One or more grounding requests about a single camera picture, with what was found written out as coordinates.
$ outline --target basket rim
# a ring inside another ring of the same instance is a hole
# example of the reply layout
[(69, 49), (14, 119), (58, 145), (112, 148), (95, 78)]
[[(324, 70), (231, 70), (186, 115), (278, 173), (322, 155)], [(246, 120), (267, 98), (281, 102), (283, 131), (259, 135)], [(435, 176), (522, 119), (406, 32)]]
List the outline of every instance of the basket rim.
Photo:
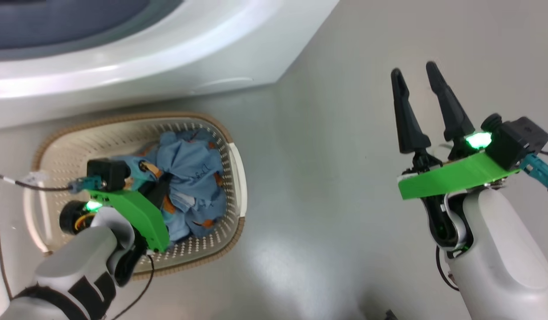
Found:
[[(104, 126), (104, 125), (110, 125), (110, 124), (117, 124), (121, 122), (130, 122), (130, 121), (137, 121), (137, 120), (150, 120), (150, 119), (158, 119), (158, 118), (196, 118), (203, 121), (207, 121), (211, 123), (213, 126), (215, 126), (223, 136), (225, 136), (225, 140), (228, 144), (233, 143), (233, 138), (229, 134), (229, 131), (223, 126), (217, 119), (204, 114), (204, 113), (196, 113), (196, 112), (148, 112), (148, 113), (136, 113), (133, 115), (126, 115), (126, 116), (117, 116), (117, 117), (110, 117), (106, 119), (96, 120), (96, 121), (90, 121), (85, 122), (83, 124), (70, 126), (68, 128), (60, 129), (56, 131), (55, 133), (48, 136), (44, 142), (42, 142), (35, 152), (35, 155), (32, 160), (31, 170), (32, 171), (38, 171), (40, 170), (40, 163), (43, 158), (44, 153), (49, 148), (51, 144), (53, 144), (56, 140), (61, 138), (62, 136), (65, 136), (66, 134), (70, 134), (73, 132), (78, 132), (86, 129), (95, 128), (98, 126)], [(206, 257), (196, 259), (193, 261), (189, 261), (187, 263), (182, 263), (178, 265), (173, 265), (171, 267), (164, 267), (161, 269), (156, 269), (154, 272), (154, 277), (159, 276), (166, 276), (171, 275), (172, 273), (176, 273), (179, 271), (184, 271), (187, 269), (191, 269), (194, 267), (199, 267), (200, 265), (209, 263), (211, 261), (215, 261), (219, 259), (220, 257), (223, 257), (226, 253), (231, 251), (235, 244), (240, 239), (240, 235), (242, 234), (244, 228), (244, 217), (238, 218), (238, 224), (237, 229), (233, 235), (233, 237), (229, 240), (226, 245), (221, 248), (219, 251), (208, 255)], [(45, 256), (50, 255), (50, 252), (44, 253)], [(150, 277), (151, 271), (143, 271), (139, 273), (134, 273), (132, 276), (132, 280), (142, 280), (147, 279)]]

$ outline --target washing machine door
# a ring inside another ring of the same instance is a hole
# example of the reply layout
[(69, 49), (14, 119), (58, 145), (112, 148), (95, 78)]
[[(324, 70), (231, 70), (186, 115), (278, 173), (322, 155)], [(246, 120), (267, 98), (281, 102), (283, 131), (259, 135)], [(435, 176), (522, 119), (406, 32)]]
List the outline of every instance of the washing machine door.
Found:
[(182, 67), (255, 30), (282, 0), (0, 0), (0, 99)]

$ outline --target green bracket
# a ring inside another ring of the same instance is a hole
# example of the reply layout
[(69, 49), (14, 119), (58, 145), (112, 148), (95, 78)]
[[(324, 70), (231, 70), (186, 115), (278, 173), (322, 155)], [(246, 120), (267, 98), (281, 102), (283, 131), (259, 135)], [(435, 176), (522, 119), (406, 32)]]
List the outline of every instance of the green bracket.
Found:
[(88, 190), (90, 197), (116, 209), (148, 242), (148, 248), (164, 252), (169, 246), (169, 233), (160, 209), (137, 191), (102, 192)]
[(480, 152), (445, 164), (442, 168), (401, 180), (399, 189), (403, 200), (426, 198), (489, 184), (519, 171), (503, 170), (485, 152)]

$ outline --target black stripe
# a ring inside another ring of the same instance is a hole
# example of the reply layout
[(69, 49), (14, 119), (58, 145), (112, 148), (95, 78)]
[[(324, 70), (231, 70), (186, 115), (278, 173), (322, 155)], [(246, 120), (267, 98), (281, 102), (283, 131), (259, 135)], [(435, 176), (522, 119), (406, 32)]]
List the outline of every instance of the black stripe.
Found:
[(27, 296), (29, 298), (41, 299), (46, 302), (53, 304), (64, 312), (65, 316), (69, 320), (88, 320), (86, 315), (82, 312), (81, 308), (77, 306), (72, 300), (70, 300), (64, 294), (52, 290), (49, 287), (43, 286), (32, 286), (25, 288), (19, 294), (15, 296), (14, 299)]
[(68, 290), (68, 293), (72, 294), (85, 307), (91, 320), (99, 320), (105, 314), (102, 298), (85, 277), (78, 280)]
[(116, 297), (116, 285), (114, 285), (114, 280), (112, 280), (112, 277), (108, 272), (104, 272), (94, 284), (97, 286), (98, 290), (100, 290), (102, 297), (104, 298), (104, 309), (108, 310), (112, 300)]

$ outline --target glowing green led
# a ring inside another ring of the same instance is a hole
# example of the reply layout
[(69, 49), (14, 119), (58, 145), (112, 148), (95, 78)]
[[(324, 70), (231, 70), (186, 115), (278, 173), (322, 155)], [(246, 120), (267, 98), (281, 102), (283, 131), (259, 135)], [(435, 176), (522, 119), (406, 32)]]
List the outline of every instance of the glowing green led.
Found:
[(102, 206), (101, 203), (97, 203), (95, 201), (89, 201), (86, 203), (86, 210), (91, 212), (98, 211), (98, 209), (100, 209), (101, 206)]
[(492, 143), (492, 134), (489, 132), (479, 132), (468, 136), (468, 138), (466, 138), (466, 141), (467, 144), (469, 144), (472, 148), (486, 148), (489, 144)]

